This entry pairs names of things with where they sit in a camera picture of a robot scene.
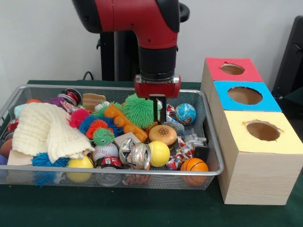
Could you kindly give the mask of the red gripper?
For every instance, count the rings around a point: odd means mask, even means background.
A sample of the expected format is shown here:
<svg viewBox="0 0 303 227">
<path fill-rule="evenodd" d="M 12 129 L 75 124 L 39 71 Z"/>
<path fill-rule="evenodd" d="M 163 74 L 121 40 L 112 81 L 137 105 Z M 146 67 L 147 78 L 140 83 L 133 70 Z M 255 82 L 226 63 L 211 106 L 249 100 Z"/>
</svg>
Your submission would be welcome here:
<svg viewBox="0 0 303 227">
<path fill-rule="evenodd" d="M 155 122 L 166 122 L 166 98 L 177 98 L 181 88 L 180 75 L 174 75 L 172 78 L 165 80 L 147 80 L 141 75 L 136 75 L 134 79 L 134 87 L 138 97 L 153 97 L 153 116 Z M 162 109 L 159 117 L 159 102 L 156 97 L 160 97 Z"/>
</svg>

